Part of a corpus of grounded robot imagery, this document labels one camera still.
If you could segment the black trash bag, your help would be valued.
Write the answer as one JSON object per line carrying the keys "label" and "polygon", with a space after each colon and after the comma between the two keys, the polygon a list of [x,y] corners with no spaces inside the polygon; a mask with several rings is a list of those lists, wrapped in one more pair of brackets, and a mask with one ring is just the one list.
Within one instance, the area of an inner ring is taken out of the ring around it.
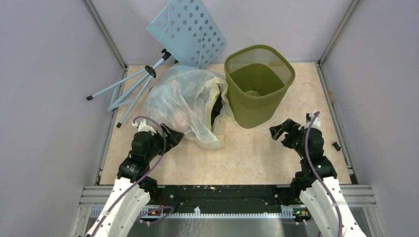
{"label": "black trash bag", "polygon": [[221,115],[222,117],[228,116],[229,117],[229,102],[227,92],[222,89],[220,86],[217,87],[219,93],[216,97],[215,103],[212,107],[211,111],[211,128],[214,128],[215,119]]}

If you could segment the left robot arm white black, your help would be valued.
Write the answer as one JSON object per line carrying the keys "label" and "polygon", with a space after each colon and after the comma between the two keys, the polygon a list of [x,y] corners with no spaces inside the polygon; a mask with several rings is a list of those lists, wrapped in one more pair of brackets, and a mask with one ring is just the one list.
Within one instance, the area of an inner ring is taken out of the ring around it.
{"label": "left robot arm white black", "polygon": [[177,146],[184,133],[165,124],[150,126],[146,119],[133,121],[137,132],[131,150],[118,169],[107,201],[86,237],[126,237],[147,204],[158,199],[157,181],[149,174],[154,169],[150,162]]}

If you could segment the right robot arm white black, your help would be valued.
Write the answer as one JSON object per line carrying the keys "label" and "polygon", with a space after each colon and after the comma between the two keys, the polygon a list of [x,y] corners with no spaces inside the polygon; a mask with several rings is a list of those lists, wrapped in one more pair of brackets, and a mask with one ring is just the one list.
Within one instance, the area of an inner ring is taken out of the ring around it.
{"label": "right robot arm white black", "polygon": [[290,198],[303,203],[317,225],[320,237],[364,237],[337,179],[337,173],[324,154],[320,119],[310,118],[305,125],[287,119],[269,128],[271,137],[284,136],[282,145],[296,151],[301,171],[290,184]]}

